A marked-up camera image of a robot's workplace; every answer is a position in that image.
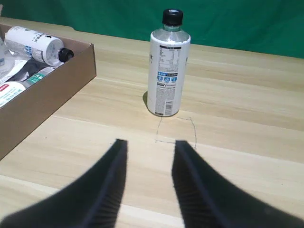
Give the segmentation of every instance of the white packaging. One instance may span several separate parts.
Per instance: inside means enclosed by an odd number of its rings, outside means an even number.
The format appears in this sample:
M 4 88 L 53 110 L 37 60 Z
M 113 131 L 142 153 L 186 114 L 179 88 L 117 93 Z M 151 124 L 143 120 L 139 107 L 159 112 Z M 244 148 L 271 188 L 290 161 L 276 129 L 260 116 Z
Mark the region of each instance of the white packaging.
M 50 66 L 60 64 L 58 52 L 64 47 L 59 38 L 20 26 L 8 30 L 5 44 L 13 52 Z
M 0 82 L 15 66 L 15 60 L 10 55 L 8 48 L 0 38 Z
M 8 81 L 16 73 L 18 73 L 24 67 L 24 65 L 27 63 L 27 60 L 23 60 L 23 59 L 17 59 L 17 58 L 9 58 L 9 59 L 10 59 L 10 61 L 12 60 L 15 62 L 14 67 L 11 69 L 11 71 L 9 71 L 8 74 L 1 76 L 1 73 L 0 73 L 0 85 L 5 83 L 6 81 Z
M 151 34 L 147 106 L 158 116 L 178 112 L 190 48 L 184 42 L 165 42 Z
M 0 86 L 0 108 L 25 90 L 19 82 L 6 82 Z

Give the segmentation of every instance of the green label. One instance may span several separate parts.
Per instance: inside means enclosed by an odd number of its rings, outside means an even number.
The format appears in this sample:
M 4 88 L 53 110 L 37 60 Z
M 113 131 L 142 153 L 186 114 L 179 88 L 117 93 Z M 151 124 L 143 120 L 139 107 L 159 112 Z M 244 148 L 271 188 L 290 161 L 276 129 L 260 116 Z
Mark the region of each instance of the green label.
M 41 80 L 44 78 L 45 75 L 43 74 L 40 74 L 40 73 L 37 73 L 35 75 L 33 75 L 32 77 L 30 77 L 29 79 L 27 79 L 26 81 L 27 82 L 30 82 L 31 84 L 33 83 L 36 83 L 37 81 Z

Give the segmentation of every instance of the bottle neck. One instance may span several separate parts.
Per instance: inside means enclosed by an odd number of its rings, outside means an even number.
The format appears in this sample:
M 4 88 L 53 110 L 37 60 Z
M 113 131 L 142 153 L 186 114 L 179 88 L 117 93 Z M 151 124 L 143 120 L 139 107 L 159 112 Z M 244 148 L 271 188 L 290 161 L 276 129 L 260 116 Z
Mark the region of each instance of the bottle neck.
M 178 32 L 181 29 L 180 26 L 170 26 L 170 25 L 163 25 L 162 28 L 169 32 Z

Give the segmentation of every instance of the nutrition label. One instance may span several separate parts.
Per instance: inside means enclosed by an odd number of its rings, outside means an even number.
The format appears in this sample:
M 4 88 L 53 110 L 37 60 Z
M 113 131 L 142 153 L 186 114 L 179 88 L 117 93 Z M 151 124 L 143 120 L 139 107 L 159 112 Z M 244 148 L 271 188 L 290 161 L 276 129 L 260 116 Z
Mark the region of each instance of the nutrition label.
M 155 114 L 166 116 L 171 115 L 174 100 L 175 88 L 166 87 L 157 83 Z
M 180 55 L 181 47 L 166 47 L 160 45 L 160 60 L 158 70 L 167 73 L 177 73 Z

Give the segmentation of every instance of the light wood grain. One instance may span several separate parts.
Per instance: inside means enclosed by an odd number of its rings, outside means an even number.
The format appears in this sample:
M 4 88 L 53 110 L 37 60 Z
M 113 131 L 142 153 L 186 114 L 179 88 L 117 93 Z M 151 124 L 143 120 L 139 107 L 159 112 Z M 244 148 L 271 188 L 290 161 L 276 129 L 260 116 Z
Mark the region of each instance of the light wood grain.
M 1 18 L 94 43 L 97 78 L 0 161 L 0 217 L 65 187 L 116 138 L 129 142 L 119 228 L 182 228 L 171 181 L 174 140 L 217 171 L 304 219 L 304 60 L 192 45 L 181 110 L 148 112 L 149 43 Z

